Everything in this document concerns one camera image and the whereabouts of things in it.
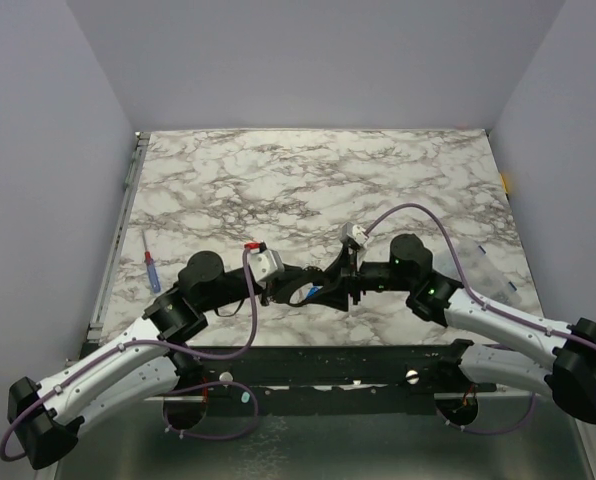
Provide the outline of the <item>blue capped key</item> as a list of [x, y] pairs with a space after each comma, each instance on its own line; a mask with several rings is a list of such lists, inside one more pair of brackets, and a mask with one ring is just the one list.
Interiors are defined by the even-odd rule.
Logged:
[[309, 298], [309, 297], [315, 295], [319, 290], [320, 290], [319, 286], [312, 286], [306, 293], [305, 298]]

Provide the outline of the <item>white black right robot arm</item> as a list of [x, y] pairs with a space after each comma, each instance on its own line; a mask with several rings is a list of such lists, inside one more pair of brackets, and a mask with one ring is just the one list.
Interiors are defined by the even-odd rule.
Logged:
[[550, 397], [570, 416], [596, 425], [596, 322], [574, 324], [527, 314], [478, 294], [437, 272], [433, 255], [413, 234], [396, 236], [386, 262], [362, 262], [346, 239], [336, 260], [313, 280], [308, 304], [341, 311], [368, 292], [405, 292], [419, 319], [475, 333], [504, 347], [469, 346], [437, 367], [439, 383], [459, 391], [470, 382], [507, 384]]

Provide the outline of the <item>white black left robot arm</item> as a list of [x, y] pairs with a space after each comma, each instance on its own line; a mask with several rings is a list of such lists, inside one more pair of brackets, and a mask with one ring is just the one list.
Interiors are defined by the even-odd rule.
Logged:
[[228, 361], [248, 352], [257, 334], [251, 321], [245, 344], [224, 354], [194, 350], [187, 342], [207, 327], [206, 315], [221, 307], [272, 299], [287, 303], [300, 287], [328, 285], [317, 267], [283, 263], [264, 244], [248, 244], [242, 266], [227, 271], [219, 254], [194, 254], [173, 287], [158, 296], [115, 339], [88, 356], [40, 381], [23, 377], [11, 385], [0, 444], [5, 462], [27, 459], [42, 470], [70, 453], [86, 427], [118, 408], [171, 391], [184, 395], [198, 385], [201, 360]]

